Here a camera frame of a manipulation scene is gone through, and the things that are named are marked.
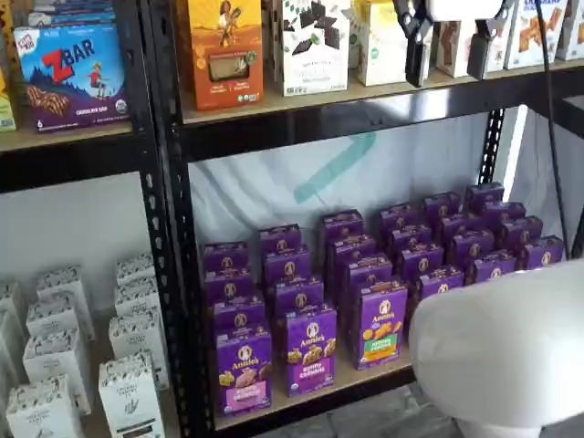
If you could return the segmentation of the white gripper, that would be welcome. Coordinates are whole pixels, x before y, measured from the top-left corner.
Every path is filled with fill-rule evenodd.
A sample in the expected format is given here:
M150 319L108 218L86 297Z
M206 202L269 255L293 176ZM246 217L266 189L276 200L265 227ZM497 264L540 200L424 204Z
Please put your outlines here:
M424 71L429 66L433 21L474 20L476 31L472 36L467 73L478 80L485 78L493 41L503 30L513 0L394 0L400 27L407 39L405 61L406 81L416 88L424 82Z

